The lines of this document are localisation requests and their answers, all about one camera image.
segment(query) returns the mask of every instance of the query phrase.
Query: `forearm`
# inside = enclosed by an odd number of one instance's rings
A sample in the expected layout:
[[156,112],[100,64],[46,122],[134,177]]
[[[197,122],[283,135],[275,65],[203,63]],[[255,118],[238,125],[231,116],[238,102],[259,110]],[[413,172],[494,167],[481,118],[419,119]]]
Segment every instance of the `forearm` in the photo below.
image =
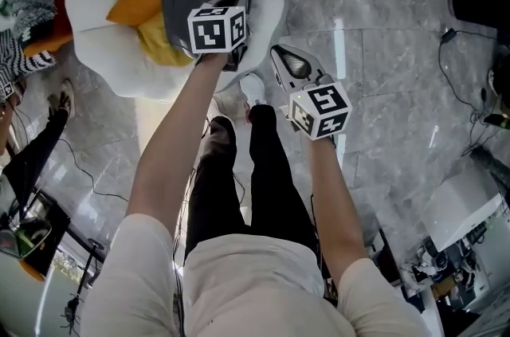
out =
[[363,231],[330,139],[310,143],[313,207],[324,259],[335,281],[366,257]]
[[140,158],[127,215],[151,215],[174,232],[223,65],[222,57],[215,57],[191,72]]

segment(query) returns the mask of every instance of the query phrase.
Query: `marble floor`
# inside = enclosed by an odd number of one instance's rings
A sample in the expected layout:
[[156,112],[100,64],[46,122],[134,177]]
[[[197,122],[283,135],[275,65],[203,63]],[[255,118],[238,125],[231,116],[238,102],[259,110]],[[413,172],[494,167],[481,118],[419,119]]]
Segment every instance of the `marble floor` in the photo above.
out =
[[[446,27],[495,35],[493,29],[452,18],[447,0],[290,0],[286,35],[281,39],[316,55],[326,70],[343,79],[355,107],[345,152],[340,155],[343,172],[365,234],[369,237],[377,225],[382,226],[398,261],[426,236],[420,213],[435,186],[471,164],[469,157],[461,157],[469,145],[471,111],[455,100],[437,66],[439,39]],[[442,48],[442,63],[458,94],[480,108],[492,50],[492,40],[467,34],[459,34]],[[78,163],[94,176],[97,192],[128,198],[140,153],[170,105],[116,96],[104,80],[79,63],[72,44],[58,53],[58,60],[55,69],[29,79],[29,92],[20,107],[31,120],[28,136],[33,138],[44,127],[46,96],[63,76],[70,77],[76,87],[77,115],[64,139]],[[269,63],[260,74],[269,103],[283,105]],[[235,173],[245,188],[243,206],[249,206],[250,126],[245,123],[239,87],[222,92],[218,100],[235,120]],[[282,113],[278,115],[278,131],[296,187],[309,207],[306,141],[293,132]],[[478,126],[473,137],[481,132]],[[484,137],[493,132],[488,128]],[[504,163],[510,163],[509,139],[508,132],[501,131],[487,142]],[[57,144],[41,184],[87,237],[111,242],[127,203],[94,194],[90,178],[75,167],[65,143]]]

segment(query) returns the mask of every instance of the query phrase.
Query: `leg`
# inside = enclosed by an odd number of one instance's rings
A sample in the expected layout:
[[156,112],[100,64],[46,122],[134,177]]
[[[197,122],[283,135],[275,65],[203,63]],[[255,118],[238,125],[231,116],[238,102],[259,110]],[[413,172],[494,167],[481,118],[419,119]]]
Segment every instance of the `leg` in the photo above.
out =
[[188,204],[184,259],[199,242],[230,233],[249,232],[239,209],[233,179],[236,152],[232,123],[226,117],[215,117]]
[[293,182],[290,166],[277,133],[271,106],[259,104],[249,113],[252,126],[249,153],[252,174],[252,230],[259,235],[286,239],[317,252],[317,238],[308,212]]
[[507,0],[452,0],[455,17],[465,22],[510,29]]
[[58,109],[46,124],[45,130],[15,155],[3,170],[16,194],[20,210],[25,207],[49,155],[61,137],[68,115],[66,109]]

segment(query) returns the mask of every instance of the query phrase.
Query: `white sleeve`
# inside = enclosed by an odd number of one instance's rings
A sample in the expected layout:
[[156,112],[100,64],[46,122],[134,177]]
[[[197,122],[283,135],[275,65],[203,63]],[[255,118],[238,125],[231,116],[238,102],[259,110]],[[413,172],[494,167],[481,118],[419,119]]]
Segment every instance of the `white sleeve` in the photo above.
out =
[[172,249],[161,222],[142,214],[126,217],[85,300],[81,336],[177,335]]
[[429,335],[418,310],[397,294],[370,259],[347,268],[338,292],[338,310],[358,337]]

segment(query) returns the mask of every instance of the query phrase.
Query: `yellow fabric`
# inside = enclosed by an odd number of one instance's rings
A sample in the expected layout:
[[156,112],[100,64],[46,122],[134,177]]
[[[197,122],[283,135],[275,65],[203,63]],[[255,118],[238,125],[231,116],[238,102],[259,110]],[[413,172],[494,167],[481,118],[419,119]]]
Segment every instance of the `yellow fabric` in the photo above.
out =
[[192,62],[191,58],[175,49],[168,42],[161,11],[148,22],[140,25],[136,32],[140,41],[140,48],[156,64],[185,66]]
[[117,24],[138,26],[161,11],[161,0],[118,0],[107,20]]

